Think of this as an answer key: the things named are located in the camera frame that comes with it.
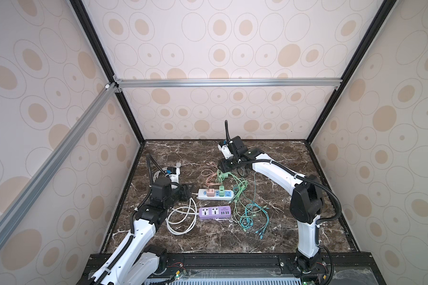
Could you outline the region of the pink charger plug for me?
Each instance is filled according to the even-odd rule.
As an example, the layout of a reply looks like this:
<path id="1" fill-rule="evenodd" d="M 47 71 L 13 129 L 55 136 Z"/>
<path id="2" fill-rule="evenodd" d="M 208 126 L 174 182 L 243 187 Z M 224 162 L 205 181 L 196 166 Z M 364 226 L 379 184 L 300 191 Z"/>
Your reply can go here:
<path id="1" fill-rule="evenodd" d="M 207 197 L 215 197 L 216 196 L 216 190 L 213 188 L 209 188 L 206 190 L 206 196 Z"/>

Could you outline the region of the green charger plug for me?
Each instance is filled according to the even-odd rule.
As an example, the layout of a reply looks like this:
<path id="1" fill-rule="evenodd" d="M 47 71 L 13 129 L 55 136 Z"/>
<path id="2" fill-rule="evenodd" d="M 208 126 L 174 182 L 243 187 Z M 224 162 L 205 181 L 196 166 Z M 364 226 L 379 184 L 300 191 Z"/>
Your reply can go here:
<path id="1" fill-rule="evenodd" d="M 223 185 L 219 186 L 219 196 L 224 197 L 225 196 L 225 187 Z"/>

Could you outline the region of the white blue power strip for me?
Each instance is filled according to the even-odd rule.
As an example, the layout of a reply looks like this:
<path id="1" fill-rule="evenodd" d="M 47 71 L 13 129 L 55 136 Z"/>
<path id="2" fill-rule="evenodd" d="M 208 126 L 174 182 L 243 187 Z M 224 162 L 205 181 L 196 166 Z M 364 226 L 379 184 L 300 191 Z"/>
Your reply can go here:
<path id="1" fill-rule="evenodd" d="M 206 190 L 207 189 L 199 189 L 197 193 L 197 198 L 199 200 L 212 200 L 212 201 L 231 201 L 233 198 L 235 198 L 235 194 L 232 190 L 225 190 L 225 196 L 220 197 L 219 196 L 219 190 L 216 190 L 216 196 L 215 197 L 207 197 L 206 196 Z"/>

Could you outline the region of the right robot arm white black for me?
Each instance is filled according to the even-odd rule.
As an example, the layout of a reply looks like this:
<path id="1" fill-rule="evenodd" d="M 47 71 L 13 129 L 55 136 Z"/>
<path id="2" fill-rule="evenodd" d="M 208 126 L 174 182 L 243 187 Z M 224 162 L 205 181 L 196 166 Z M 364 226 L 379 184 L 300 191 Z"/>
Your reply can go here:
<path id="1" fill-rule="evenodd" d="M 231 137 L 228 121 L 225 121 L 226 139 L 218 145 L 224 156 L 218 169 L 230 172 L 235 169 L 250 169 L 267 177 L 289 193 L 290 213 L 297 221 L 298 247 L 297 268 L 310 273 L 321 262 L 322 246 L 319 242 L 319 228 L 324 222 L 338 220 L 342 206 L 337 196 L 318 182 L 313 175 L 306 176 L 273 160 L 259 148 L 248 148 L 239 136 Z"/>

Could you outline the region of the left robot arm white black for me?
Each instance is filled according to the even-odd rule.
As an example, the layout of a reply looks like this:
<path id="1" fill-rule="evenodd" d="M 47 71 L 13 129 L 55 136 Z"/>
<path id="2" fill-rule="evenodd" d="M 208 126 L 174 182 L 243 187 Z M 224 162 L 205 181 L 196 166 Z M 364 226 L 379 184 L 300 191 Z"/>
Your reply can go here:
<path id="1" fill-rule="evenodd" d="M 149 192 L 130 216 L 130 230 L 114 253 L 96 271 L 83 277 L 80 285 L 143 285 L 154 275 L 166 271 L 165 248 L 149 245 L 163 224 L 170 224 L 174 206 L 188 202 L 187 213 L 197 214 L 191 190 L 193 184 L 179 183 L 177 167 L 163 170 L 156 160 L 146 156 Z"/>

